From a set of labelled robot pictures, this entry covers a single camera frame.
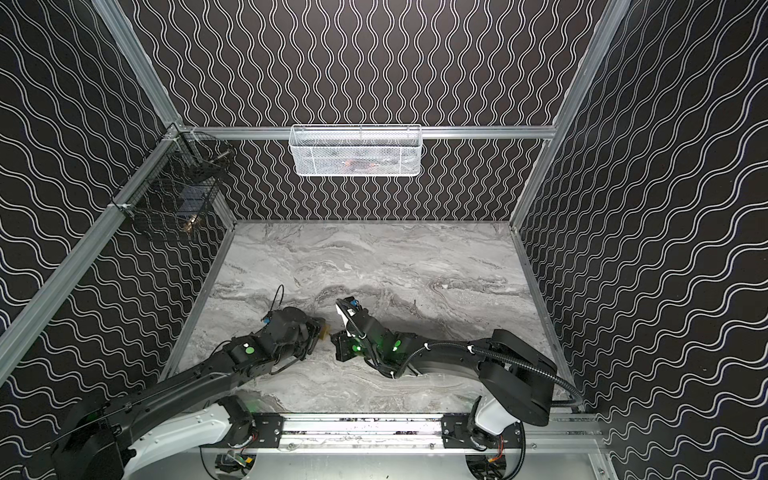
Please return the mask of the small brass padlock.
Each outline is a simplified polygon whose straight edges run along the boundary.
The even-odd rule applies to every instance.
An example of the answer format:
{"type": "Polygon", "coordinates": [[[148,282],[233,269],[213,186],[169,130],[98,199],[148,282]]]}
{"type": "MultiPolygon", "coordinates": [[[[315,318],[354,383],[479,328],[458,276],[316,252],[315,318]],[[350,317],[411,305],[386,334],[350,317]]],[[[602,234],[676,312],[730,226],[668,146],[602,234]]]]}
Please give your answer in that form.
{"type": "Polygon", "coordinates": [[[324,322],[322,327],[321,327],[321,329],[320,329],[318,338],[319,339],[324,339],[324,338],[326,338],[329,335],[330,335],[330,325],[327,322],[324,322]]]}

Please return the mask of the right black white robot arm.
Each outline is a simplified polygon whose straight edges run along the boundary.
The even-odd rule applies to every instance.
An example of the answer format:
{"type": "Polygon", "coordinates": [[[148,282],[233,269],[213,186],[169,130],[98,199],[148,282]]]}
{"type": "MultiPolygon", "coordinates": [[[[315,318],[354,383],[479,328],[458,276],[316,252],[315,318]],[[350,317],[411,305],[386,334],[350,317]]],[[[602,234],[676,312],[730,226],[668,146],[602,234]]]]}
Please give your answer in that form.
{"type": "Polygon", "coordinates": [[[486,393],[473,403],[467,429],[473,436],[499,438],[507,428],[546,426],[551,409],[584,402],[572,383],[558,375],[548,357],[503,329],[477,340],[439,340],[385,328],[367,314],[331,336],[340,362],[361,358],[387,379],[441,374],[479,382],[486,393]]]}

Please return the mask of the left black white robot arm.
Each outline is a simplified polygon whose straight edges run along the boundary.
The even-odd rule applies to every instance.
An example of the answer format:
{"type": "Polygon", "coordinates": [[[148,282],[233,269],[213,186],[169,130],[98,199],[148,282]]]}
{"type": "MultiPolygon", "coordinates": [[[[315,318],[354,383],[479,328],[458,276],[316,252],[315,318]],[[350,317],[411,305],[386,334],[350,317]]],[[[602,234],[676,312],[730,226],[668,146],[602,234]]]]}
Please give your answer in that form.
{"type": "Polygon", "coordinates": [[[60,479],[127,479],[150,464],[208,446],[242,448],[258,434],[234,390],[302,361],[325,329],[296,307],[271,311],[258,331],[234,337],[203,362],[143,391],[101,405],[83,401],[69,414],[49,455],[60,479]]]}

